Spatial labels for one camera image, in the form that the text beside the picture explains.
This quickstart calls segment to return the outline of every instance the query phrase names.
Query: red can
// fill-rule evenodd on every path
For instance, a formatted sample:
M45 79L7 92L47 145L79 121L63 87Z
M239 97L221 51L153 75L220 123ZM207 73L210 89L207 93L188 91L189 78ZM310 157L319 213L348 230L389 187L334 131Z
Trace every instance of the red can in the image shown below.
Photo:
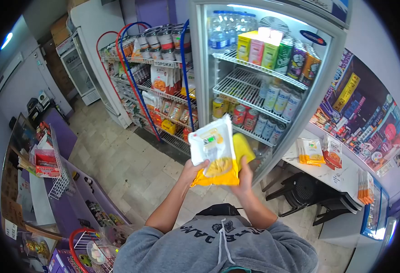
M237 105L233 111L232 123L237 127L242 127L244 117L246 116L246 108L242 105Z
M244 129L251 131L255 128L256 120L258 119L258 112L255 109L250 109L246 114L244 120Z

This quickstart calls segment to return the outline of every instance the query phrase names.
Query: soda can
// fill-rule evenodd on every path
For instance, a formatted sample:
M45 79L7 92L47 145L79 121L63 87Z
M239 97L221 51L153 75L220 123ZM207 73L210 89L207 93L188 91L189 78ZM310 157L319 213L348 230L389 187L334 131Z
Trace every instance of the soda can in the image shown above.
M260 114L258 117L258 121L255 126L255 130L253 131L253 134L262 134L262 131L265 128L265 125L267 124L267 115L265 114Z
M279 53L276 59L276 65L274 66L274 71L285 75L288 69L288 63L290 62L291 52L293 50L293 39L284 38L279 45Z
M313 49L308 50L306 56L306 63L303 67L302 73L300 75L299 81L306 86L311 85L312 81L317 75L318 68L322 61L317 56L317 53Z
M285 124L278 122L276 127L274 128L274 132L270 138L270 143L275 145L277 143L277 140L280 138L280 135L284 132L285 130Z
M276 120L272 118L267 121L267 124L265 124L265 128L262 131L261 135L264 139L270 139L271 135L273 134L274 128L276 127L276 123Z
M236 127L242 127L245 116L246 116L246 108L242 105L236 106L235 110L233 111L232 123Z
M235 107L237 105L239 105L239 103L237 103L237 102L234 103L234 102L229 101L229 109L228 109L229 115L233 115L233 111L235 110Z
M261 87L259 89L259 97L265 99L268 93L268 86L270 85L270 78L263 77L261 79Z
M286 107L286 104L288 103L288 99L290 98L290 91L288 91L287 88L283 87L280 89L280 93L277 96L276 103L274 104L274 109L273 112L277 115L281 115Z
M306 49L304 46L294 46L291 53L291 61L288 66L287 75L293 79L299 79L302 73L303 65L306 61Z
M290 95L290 99L285 106L285 110L282 113L282 117L287 121L290 121L293 118L294 114L296 113L297 107L299 106L300 102L302 101L302 95L298 92L293 92Z
M246 113L246 119L244 120L244 129L251 131L255 128L256 120L258 118L258 112L255 109L250 109Z
M221 118L223 116L223 102L222 98L216 97L212 102L212 115L216 118Z
M276 102L279 92L280 92L280 86L277 85L276 83L271 83L270 86L268 87L267 96L264 99L262 107L268 111L273 110L274 103Z

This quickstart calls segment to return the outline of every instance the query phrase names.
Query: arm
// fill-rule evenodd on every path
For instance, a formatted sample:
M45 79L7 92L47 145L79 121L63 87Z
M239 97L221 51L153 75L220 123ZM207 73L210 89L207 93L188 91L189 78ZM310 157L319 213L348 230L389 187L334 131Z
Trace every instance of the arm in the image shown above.
M244 208L254 228L267 229L277 220L277 216L266 208L252 191L253 172L245 156L241 158L241 171L238 174L239 185L230 187Z
M182 206L186 193L197 176L197 172L207 167L208 164L208 160L197 166L194 166L190 159L186 161L176 184L162 204L160 204L147 219L145 226L156 228L162 233L170 232L179 215L180 207Z

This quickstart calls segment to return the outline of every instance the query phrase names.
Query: fridge logo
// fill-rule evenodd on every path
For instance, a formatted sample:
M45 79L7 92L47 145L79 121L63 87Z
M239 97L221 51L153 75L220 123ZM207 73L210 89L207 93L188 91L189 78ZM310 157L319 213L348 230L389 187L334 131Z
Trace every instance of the fridge logo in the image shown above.
M321 46L325 46L326 45L326 41L323 40L322 37L318 36L317 34L307 31L307 30L301 30L300 34L303 35L306 39L308 39L309 41L312 41L316 44L319 44Z

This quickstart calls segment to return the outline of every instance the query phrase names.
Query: air conditioner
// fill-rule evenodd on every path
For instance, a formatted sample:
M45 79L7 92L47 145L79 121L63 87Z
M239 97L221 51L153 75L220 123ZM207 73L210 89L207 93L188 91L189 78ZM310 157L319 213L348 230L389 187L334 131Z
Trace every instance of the air conditioner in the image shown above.
M4 85L6 84L9 77L12 75L12 73L15 71L18 65L23 61L24 58L21 52L18 52L18 54L14 58L12 58L10 64L7 66L7 68L4 70L3 74L0 77L0 92L1 89L3 89Z

